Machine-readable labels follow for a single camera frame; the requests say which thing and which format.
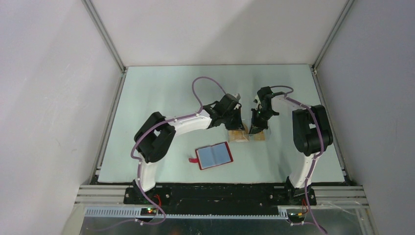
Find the red leather card holder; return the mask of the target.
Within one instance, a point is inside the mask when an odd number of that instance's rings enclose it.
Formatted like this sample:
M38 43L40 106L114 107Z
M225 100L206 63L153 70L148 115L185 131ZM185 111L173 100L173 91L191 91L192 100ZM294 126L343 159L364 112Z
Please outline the red leather card holder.
M197 164L200 170L206 170L233 162L231 150L227 142L195 149L195 155L195 158L188 158L188 161L192 164Z

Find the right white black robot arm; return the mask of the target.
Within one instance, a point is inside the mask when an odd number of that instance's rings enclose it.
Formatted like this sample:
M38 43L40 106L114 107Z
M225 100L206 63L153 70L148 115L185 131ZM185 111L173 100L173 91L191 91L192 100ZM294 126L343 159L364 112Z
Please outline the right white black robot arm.
M282 107L288 110L293 130L293 142L298 152L303 154L300 166L288 176L290 188L285 190L285 200L292 205L304 199L304 192L311 184L311 177L320 156L333 141L332 130L324 106L309 106L289 96L294 91L289 86L277 85L277 88L288 88L290 91L273 92L272 86L262 87L254 98L256 107L252 108L250 135L268 129L270 118L278 116Z

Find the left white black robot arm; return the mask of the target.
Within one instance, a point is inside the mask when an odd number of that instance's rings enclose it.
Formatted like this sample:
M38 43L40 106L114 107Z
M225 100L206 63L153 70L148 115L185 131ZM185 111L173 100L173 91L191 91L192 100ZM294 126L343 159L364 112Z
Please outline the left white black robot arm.
M136 198L143 204L154 200L155 177L159 162L166 156L175 137L224 125L227 130L242 130L240 94L225 94L220 101L203 105L190 115L167 119L152 113L134 136L131 158L138 160Z

